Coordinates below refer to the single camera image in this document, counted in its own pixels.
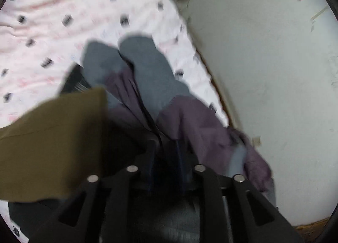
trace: bed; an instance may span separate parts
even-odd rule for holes
[[[118,46],[130,33],[152,36],[177,79],[228,125],[172,0],[6,0],[0,10],[0,127],[59,95],[74,64],[81,65],[89,40]],[[17,238],[28,242],[11,222],[6,201],[0,201],[0,214]]]

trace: silver rivet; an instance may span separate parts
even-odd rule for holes
[[[237,181],[237,182],[239,182],[239,183],[242,183],[245,180],[245,177],[243,175],[241,175],[241,174],[236,174],[234,176],[234,180]]]
[[[97,175],[93,174],[93,175],[88,176],[87,180],[88,180],[88,182],[94,183],[97,180],[99,180],[99,177]]]
[[[197,171],[197,172],[204,172],[205,170],[206,170],[206,168],[203,165],[196,165],[195,166],[195,171]]]
[[[129,167],[127,167],[127,171],[128,172],[137,172],[138,171],[138,167],[134,166],[134,165],[131,165]]]

